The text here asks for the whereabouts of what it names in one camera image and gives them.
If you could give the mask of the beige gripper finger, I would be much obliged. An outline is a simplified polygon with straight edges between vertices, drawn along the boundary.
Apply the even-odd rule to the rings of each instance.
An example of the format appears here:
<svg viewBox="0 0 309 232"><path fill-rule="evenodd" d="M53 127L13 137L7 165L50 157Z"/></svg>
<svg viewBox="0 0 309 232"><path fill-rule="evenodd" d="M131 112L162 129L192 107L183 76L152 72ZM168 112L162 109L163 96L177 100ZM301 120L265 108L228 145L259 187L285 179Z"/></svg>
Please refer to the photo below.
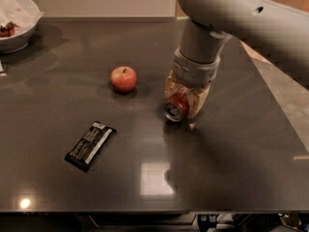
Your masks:
<svg viewBox="0 0 309 232"><path fill-rule="evenodd" d="M178 93L182 88L183 84L181 81L174 75L173 72L170 72L165 83L164 99L167 100L172 95Z"/></svg>
<svg viewBox="0 0 309 232"><path fill-rule="evenodd" d="M191 88L189 90L187 100L189 104L189 112L187 117L189 119L193 119L197 116L199 111L201 110L206 98L210 92L210 85L206 85L203 87Z"/></svg>

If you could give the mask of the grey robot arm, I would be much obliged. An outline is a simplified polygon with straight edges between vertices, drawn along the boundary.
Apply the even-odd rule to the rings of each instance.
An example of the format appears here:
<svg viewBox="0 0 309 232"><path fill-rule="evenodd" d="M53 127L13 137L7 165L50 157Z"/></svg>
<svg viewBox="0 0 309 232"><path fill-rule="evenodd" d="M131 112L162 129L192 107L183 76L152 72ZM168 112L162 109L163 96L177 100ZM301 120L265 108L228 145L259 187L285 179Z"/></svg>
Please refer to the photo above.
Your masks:
<svg viewBox="0 0 309 232"><path fill-rule="evenodd" d="M178 0L188 20L166 80L165 116L179 122L201 110L220 52L236 37L309 85L309 14L271 0Z"/></svg>

